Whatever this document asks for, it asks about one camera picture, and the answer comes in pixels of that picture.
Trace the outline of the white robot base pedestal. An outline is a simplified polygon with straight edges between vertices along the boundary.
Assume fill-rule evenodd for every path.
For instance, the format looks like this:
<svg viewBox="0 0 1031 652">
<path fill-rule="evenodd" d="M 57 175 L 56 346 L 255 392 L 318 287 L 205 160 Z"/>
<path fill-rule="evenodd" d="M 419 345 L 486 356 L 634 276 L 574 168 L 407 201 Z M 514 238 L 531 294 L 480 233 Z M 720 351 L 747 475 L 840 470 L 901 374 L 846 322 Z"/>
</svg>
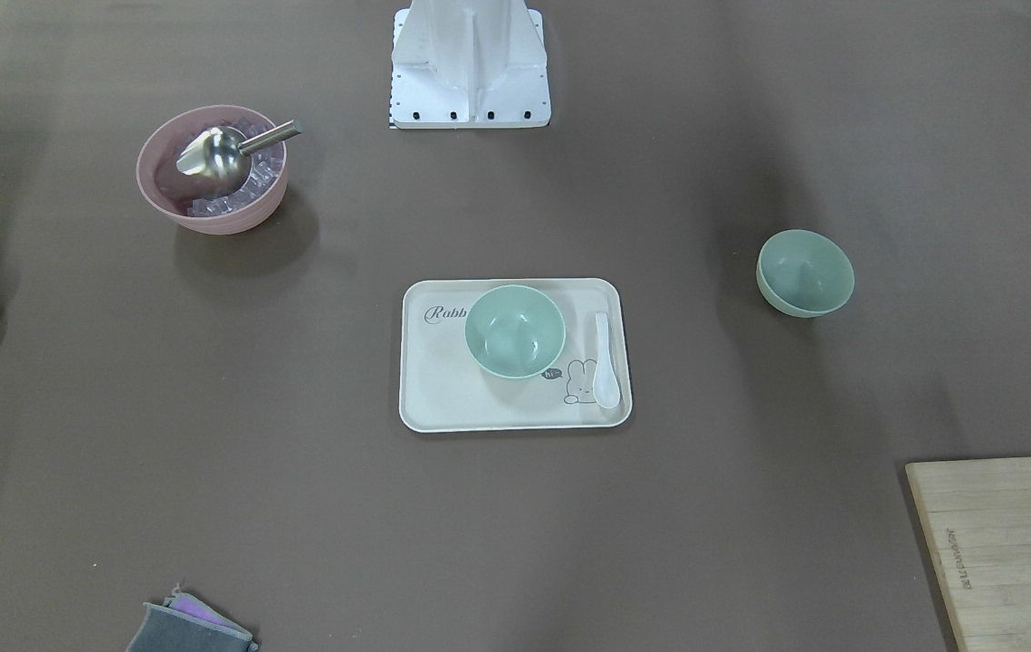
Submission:
<svg viewBox="0 0 1031 652">
<path fill-rule="evenodd" d="M 395 13 L 392 129 L 547 127 L 547 37 L 523 1 L 413 1 Z"/>
</svg>

